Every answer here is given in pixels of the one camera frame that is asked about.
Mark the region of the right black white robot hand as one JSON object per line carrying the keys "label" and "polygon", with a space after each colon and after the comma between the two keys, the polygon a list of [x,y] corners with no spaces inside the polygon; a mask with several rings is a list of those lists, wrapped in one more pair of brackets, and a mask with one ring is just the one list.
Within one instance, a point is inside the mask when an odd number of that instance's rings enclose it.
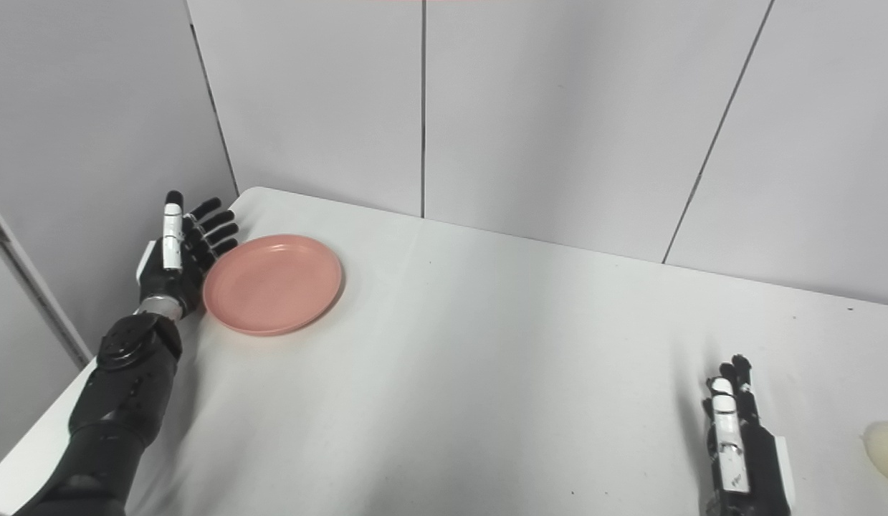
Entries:
{"label": "right black white robot hand", "polygon": [[706,379],[702,401],[712,492],[706,515],[791,515],[796,502],[787,441],[760,418],[744,355],[721,363]]}

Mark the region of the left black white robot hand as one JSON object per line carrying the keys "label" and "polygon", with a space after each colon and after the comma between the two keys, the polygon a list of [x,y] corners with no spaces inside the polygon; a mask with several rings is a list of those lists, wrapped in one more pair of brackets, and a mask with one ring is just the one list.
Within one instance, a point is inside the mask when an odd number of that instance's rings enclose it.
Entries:
{"label": "left black white robot hand", "polygon": [[139,286],[137,314],[151,312],[179,321],[202,301],[212,267],[237,248],[235,214],[219,197],[186,209],[181,191],[166,195],[160,237],[146,245],[135,277]]}

